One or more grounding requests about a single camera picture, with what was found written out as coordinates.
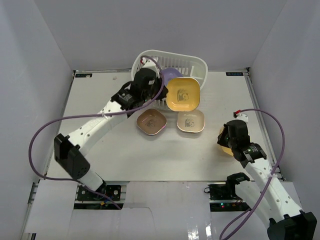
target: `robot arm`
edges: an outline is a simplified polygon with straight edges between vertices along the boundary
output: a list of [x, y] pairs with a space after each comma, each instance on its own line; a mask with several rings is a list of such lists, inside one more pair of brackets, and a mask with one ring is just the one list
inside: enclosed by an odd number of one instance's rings
[[[136, 109], [154, 98], [162, 84], [158, 76], [155, 64], [150, 60], [147, 61], [135, 74], [134, 80], [124, 84], [111, 97], [99, 112], [101, 116], [88, 121], [67, 136], [60, 133], [54, 138], [54, 158], [73, 179], [93, 191], [105, 192], [104, 180], [91, 169], [85, 156], [107, 132], [131, 116], [131, 113], [105, 116], [105, 113], [120, 113]], [[157, 99], [164, 98], [167, 93], [168, 90], [164, 87]]]
[[[255, 181], [255, 184], [250, 182], [244, 173], [233, 174], [226, 181], [231, 195], [241, 197], [252, 208], [271, 177], [272, 166], [265, 152], [257, 143], [250, 142], [247, 123], [238, 117], [224, 125], [217, 143], [230, 148], [234, 158]], [[272, 176], [256, 214], [266, 226], [270, 240], [313, 239], [317, 224], [315, 216], [312, 212], [303, 212], [277, 177]]]

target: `plastic basket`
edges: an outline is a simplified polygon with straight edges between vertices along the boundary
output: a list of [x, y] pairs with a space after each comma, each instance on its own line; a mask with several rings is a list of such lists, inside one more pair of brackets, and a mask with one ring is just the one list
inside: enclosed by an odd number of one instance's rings
[[[162, 69], [174, 68], [177, 69], [184, 77], [196, 79], [200, 84], [200, 89], [202, 89], [206, 83], [208, 66], [201, 58], [159, 50], [147, 50], [140, 53], [134, 61], [131, 69], [132, 80], [134, 79], [136, 72], [138, 72], [143, 66], [140, 62], [142, 55], [158, 58], [157, 62], [160, 64]], [[170, 110], [167, 106], [166, 99], [154, 101], [153, 106], [161, 110]]]

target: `white table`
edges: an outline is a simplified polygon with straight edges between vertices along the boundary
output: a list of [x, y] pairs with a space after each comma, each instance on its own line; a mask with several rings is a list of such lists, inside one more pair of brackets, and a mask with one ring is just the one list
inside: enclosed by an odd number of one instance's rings
[[[129, 72], [99, 72], [89, 78], [74, 78], [65, 108], [65, 116], [99, 112], [120, 87], [131, 80]], [[252, 108], [244, 76], [226, 76], [225, 72], [209, 72], [201, 91], [198, 107], [205, 116], [201, 133], [185, 133], [177, 128], [177, 113], [164, 112], [165, 129], [148, 136], [138, 129], [136, 112], [117, 125], [86, 156], [106, 181], [222, 181], [245, 172], [241, 164], [217, 145], [220, 128], [234, 119], [233, 112]], [[266, 151], [266, 142], [255, 112], [248, 112], [251, 141]], [[67, 135], [88, 119], [62, 122], [60, 131]], [[68, 177], [52, 158], [48, 176]]]

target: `gray wall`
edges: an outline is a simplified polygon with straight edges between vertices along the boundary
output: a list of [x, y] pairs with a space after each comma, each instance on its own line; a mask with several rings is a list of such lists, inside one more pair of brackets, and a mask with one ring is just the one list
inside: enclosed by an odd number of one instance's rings
[[[259, 106], [283, 124], [281, 171], [293, 181], [305, 211], [320, 219], [320, 1], [288, 0], [252, 66]], [[265, 118], [275, 151], [278, 127]], [[320, 227], [314, 239], [320, 239]]]
[[286, 0], [35, 0], [73, 70], [131, 68], [148, 49], [250, 67]]
[[[34, 132], [57, 118], [72, 71], [33, 0], [0, 0], [0, 239], [20, 238], [36, 181], [28, 164]], [[33, 151], [41, 170], [57, 125]]]

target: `brown plate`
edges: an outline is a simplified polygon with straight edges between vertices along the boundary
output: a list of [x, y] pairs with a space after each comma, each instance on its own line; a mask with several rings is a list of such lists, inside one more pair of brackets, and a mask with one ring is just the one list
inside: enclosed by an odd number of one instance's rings
[[146, 110], [136, 120], [138, 127], [148, 135], [156, 135], [167, 124], [166, 117], [153, 108]]
[[200, 85], [192, 77], [177, 77], [169, 81], [166, 86], [167, 106], [175, 112], [190, 112], [200, 103]]
[[205, 128], [205, 115], [196, 109], [189, 112], [179, 112], [177, 126], [181, 131], [199, 133]]

